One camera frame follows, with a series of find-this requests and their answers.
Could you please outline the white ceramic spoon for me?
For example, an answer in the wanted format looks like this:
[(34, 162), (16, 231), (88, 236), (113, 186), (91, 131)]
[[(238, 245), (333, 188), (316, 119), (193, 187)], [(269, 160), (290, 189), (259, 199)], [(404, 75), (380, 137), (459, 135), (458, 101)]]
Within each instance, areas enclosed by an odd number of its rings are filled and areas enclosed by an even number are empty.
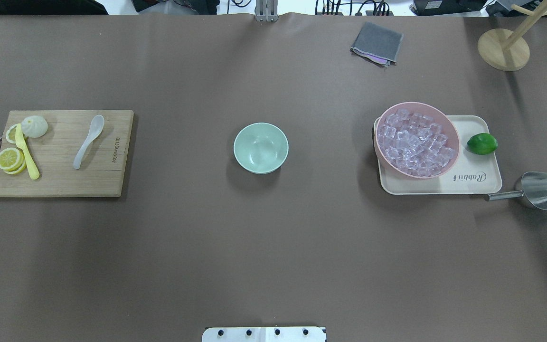
[(104, 124), (105, 124), (105, 119), (100, 114), (96, 115), (92, 119), (89, 126), (88, 134), (85, 137), (85, 140), (83, 141), (82, 145), (80, 146), (74, 158), (74, 161), (72, 164), (74, 169), (76, 170), (80, 169), (82, 165), (82, 160), (85, 156), (85, 152), (87, 151), (89, 145), (91, 145), (91, 143), (93, 143), (98, 138), (98, 136), (100, 136), (100, 134), (102, 133), (104, 129)]

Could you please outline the mint green bowl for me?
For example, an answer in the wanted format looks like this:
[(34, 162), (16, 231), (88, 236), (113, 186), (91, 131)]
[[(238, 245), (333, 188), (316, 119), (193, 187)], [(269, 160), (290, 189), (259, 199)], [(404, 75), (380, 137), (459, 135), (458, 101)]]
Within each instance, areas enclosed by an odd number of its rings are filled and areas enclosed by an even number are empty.
[(268, 174), (279, 169), (289, 154), (286, 134), (271, 123), (253, 123), (241, 129), (234, 140), (234, 157), (253, 174)]

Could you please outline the metal ice scoop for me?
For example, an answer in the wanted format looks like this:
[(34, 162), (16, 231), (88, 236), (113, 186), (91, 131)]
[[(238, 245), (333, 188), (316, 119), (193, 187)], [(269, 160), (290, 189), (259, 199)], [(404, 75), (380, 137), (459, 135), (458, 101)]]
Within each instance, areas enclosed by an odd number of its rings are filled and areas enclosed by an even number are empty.
[(547, 210), (547, 172), (528, 171), (515, 183), (509, 192), (487, 193), (485, 201), (518, 199), (532, 209)]

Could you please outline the grey folded cloth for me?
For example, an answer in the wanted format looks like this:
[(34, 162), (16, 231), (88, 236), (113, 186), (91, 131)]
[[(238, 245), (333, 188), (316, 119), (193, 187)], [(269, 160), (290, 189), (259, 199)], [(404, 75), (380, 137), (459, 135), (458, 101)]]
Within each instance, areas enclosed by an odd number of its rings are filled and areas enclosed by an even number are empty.
[(404, 34), (365, 22), (350, 51), (382, 67), (397, 63)]

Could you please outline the wooden cutting board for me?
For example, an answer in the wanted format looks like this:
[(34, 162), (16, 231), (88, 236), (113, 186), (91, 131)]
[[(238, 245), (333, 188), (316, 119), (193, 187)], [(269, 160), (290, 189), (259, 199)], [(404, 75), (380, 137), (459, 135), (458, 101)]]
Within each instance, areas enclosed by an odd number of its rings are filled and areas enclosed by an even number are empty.
[[(28, 171), (17, 175), (0, 169), (0, 197), (119, 197), (131, 141), (134, 112), (131, 110), (14, 110), (5, 128), (31, 115), (41, 115), (48, 131), (41, 138), (28, 138), (28, 149), (40, 177)], [(72, 163), (96, 115), (104, 117), (104, 129), (85, 152), (80, 169)]]

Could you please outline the beige serving tray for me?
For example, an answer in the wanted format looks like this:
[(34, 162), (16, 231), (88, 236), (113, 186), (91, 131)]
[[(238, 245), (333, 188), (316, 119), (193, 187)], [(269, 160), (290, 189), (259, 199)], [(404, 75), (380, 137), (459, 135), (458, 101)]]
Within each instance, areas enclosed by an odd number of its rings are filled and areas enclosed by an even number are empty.
[(438, 178), (416, 180), (388, 171), (378, 162), (382, 188), (392, 195), (461, 195), (498, 192), (503, 181), (495, 153), (474, 154), (467, 150), (467, 141), (475, 134), (488, 133), (488, 124), (476, 115), (450, 115), (455, 126), (460, 150), (454, 166)]

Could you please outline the green lime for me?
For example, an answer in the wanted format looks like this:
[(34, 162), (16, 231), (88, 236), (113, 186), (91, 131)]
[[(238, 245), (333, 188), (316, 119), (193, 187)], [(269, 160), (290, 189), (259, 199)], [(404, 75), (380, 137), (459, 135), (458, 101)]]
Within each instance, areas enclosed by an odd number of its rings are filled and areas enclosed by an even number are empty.
[(467, 149), (474, 154), (490, 154), (499, 147), (497, 139), (490, 133), (478, 133), (467, 142)]

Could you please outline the white steamed bun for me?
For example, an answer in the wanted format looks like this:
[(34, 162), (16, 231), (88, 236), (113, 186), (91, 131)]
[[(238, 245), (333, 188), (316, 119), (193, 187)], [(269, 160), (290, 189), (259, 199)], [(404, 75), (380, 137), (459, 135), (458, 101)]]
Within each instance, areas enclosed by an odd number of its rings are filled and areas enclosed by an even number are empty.
[(41, 115), (30, 115), (23, 119), (21, 130), (28, 138), (41, 138), (48, 131), (48, 122)]

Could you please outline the yellow plastic knife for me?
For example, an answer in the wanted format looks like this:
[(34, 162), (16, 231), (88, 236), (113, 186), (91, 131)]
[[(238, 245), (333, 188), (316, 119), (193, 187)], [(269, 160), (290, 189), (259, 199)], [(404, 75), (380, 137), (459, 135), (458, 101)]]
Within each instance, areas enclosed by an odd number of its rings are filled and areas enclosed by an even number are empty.
[(15, 144), (17, 145), (18, 149), (22, 150), (30, 179), (31, 180), (39, 179), (40, 177), (39, 169), (32, 158), (32, 154), (30, 153), (30, 150), (28, 148), (28, 145), (24, 138), (24, 134), (21, 129), (21, 124), (18, 124), (17, 129), (15, 130)]

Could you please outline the wooden mug tree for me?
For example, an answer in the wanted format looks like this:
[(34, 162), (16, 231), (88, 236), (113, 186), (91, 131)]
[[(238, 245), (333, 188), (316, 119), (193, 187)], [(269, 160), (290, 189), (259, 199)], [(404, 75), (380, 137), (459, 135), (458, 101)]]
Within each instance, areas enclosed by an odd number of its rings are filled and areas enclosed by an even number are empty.
[(496, 28), (480, 36), (477, 43), (478, 53), (490, 66), (506, 72), (518, 71), (525, 67), (530, 57), (529, 46), (523, 35), (536, 22), (547, 15), (547, 0), (541, 2), (534, 11), (512, 4), (512, 9), (526, 15), (523, 22), (514, 31)]

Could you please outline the lemon slice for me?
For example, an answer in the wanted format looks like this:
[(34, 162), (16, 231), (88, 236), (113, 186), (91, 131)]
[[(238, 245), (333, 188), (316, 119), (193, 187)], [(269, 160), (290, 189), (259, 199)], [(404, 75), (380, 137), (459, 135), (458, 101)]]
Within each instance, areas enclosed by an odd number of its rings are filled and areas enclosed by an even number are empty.
[(21, 126), (20, 123), (16, 123), (8, 128), (6, 131), (6, 141), (10, 144), (16, 145), (16, 130)]
[(24, 154), (17, 147), (9, 147), (0, 151), (0, 169), (6, 172), (15, 171), (24, 163)]

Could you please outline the aluminium frame post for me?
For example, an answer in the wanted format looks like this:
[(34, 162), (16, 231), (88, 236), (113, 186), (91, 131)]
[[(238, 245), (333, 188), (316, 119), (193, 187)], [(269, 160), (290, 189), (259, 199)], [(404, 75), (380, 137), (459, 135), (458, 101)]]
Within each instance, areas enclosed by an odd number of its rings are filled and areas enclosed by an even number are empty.
[(256, 0), (255, 20), (258, 22), (278, 21), (278, 0)]

